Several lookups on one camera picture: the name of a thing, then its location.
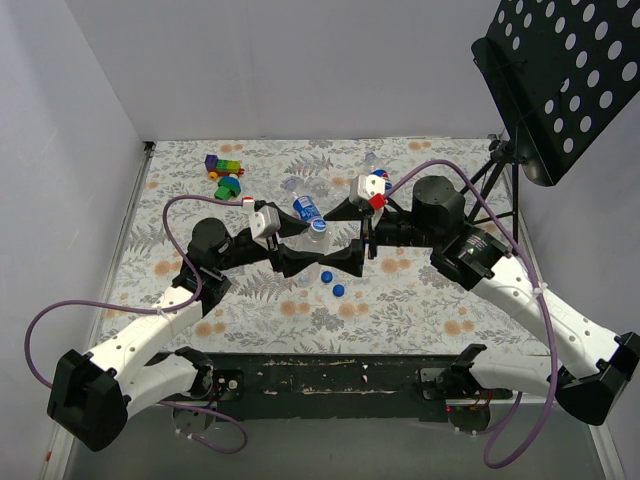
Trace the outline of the Pocari Sweat bottle cap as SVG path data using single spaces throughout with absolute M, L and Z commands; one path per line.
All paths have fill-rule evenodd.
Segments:
M 322 218 L 315 218 L 310 222 L 309 232 L 323 237 L 327 232 L 327 224 Z

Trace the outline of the Pepsi bottle blue label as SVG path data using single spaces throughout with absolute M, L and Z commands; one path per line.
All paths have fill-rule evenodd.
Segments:
M 382 167 L 381 159 L 374 152 L 368 152 L 365 154 L 364 162 L 368 167 L 368 172 L 382 178 L 385 183 L 385 190 L 390 190 L 392 182 L 388 172 Z

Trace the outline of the clear unlabelled plastic bottle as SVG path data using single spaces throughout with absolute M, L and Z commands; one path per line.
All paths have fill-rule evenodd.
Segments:
M 298 238 L 295 250 L 326 255 L 331 245 L 331 236 L 332 234 L 328 224 L 327 232 L 323 237 L 311 234 L 308 228 L 307 231 Z M 296 285 L 300 288 L 307 288 L 318 280 L 320 275 L 321 266 L 318 263 L 314 263 L 296 276 Z

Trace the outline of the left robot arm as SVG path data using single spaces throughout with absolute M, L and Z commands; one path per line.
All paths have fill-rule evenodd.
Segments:
M 215 367 L 207 354 L 182 347 L 152 359 L 221 302 L 231 286 L 225 271 L 267 260 L 274 271 L 293 277 L 320 259 L 281 242 L 309 223 L 272 203 L 246 198 L 243 205 L 248 228 L 231 235 L 217 218 L 199 221 L 180 273 L 152 308 L 103 343 L 85 353 L 71 350 L 58 361 L 47 413 L 90 450 L 106 448 L 131 417 L 168 397 L 213 398 Z

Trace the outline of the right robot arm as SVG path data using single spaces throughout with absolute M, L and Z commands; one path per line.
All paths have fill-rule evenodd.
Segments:
M 419 179 L 408 211 L 387 211 L 382 185 L 376 175 L 356 177 L 349 196 L 326 214 L 329 221 L 359 221 L 360 235 L 323 264 L 361 276 L 365 259 L 380 246 L 428 248 L 441 275 L 502 310 L 559 361 L 552 366 L 548 356 L 493 355 L 487 346 L 472 344 L 424 381 L 426 397 L 471 398 L 493 389 L 551 394 L 574 418 L 603 424 L 638 366 L 638 335 L 601 327 L 533 285 L 522 257 L 467 222 L 465 198 L 445 177 Z

